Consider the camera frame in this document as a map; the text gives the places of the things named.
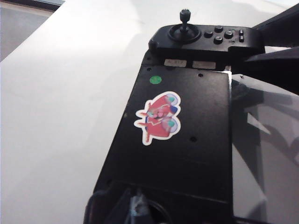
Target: screw hole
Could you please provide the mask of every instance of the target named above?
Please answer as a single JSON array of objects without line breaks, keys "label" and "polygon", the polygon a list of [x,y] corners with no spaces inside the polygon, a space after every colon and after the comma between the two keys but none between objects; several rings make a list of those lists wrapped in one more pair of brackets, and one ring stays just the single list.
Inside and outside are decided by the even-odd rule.
[{"label": "screw hole", "polygon": [[194,136],[192,136],[192,137],[190,138],[190,141],[191,141],[191,142],[196,142],[196,141],[197,141],[197,138],[194,137]]}]

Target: black controller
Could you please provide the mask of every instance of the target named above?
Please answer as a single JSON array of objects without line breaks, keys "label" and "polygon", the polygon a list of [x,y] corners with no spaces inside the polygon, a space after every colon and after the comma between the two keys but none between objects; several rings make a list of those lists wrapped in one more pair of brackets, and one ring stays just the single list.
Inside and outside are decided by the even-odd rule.
[{"label": "black controller", "polygon": [[188,24],[189,10],[182,10],[180,19],[182,24],[162,27],[155,33],[149,41],[152,54],[215,62],[216,70],[224,70],[225,65],[232,65],[242,57],[264,53],[263,39],[258,30]]},{"label": "black controller", "polygon": [[231,76],[264,52],[259,31],[182,24],[149,41],[85,224],[235,223]]}]

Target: white label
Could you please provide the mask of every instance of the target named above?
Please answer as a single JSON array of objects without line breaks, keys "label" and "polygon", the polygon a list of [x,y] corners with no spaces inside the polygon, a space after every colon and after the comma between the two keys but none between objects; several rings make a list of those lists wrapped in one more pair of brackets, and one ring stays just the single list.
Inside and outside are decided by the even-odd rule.
[{"label": "white label", "polygon": [[186,67],[187,61],[178,59],[165,59],[164,65],[171,67]]},{"label": "white label", "polygon": [[216,62],[193,61],[192,67],[195,69],[215,69]]}]

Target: sticker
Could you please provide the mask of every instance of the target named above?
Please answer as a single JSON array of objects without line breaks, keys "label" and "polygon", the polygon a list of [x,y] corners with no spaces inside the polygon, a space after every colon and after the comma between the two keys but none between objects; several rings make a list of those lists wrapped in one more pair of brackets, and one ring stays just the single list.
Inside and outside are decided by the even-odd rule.
[{"label": "sticker", "polygon": [[146,101],[143,110],[136,112],[142,119],[134,125],[142,129],[142,142],[148,146],[153,139],[167,140],[179,132],[181,123],[177,115],[181,111],[181,98],[175,92],[167,91]]}]

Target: black mount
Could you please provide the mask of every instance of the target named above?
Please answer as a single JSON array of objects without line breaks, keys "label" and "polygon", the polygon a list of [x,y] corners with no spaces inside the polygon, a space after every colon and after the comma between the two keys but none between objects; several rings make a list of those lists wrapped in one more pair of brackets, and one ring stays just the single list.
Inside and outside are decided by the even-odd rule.
[{"label": "black mount", "polygon": [[[149,41],[84,223],[259,223],[233,216],[231,86],[221,71],[298,91],[292,79],[276,79],[283,69],[295,71],[298,48],[270,54],[264,50],[265,40],[278,41],[264,38],[275,27],[273,21],[290,22],[298,11],[299,4],[269,23],[247,28],[188,24],[191,13],[184,9],[182,24],[160,28]],[[298,40],[282,42],[296,46]],[[155,76],[159,83],[150,82]],[[181,98],[182,126],[170,139],[145,145],[140,128],[133,125],[135,113],[165,91]]]}]

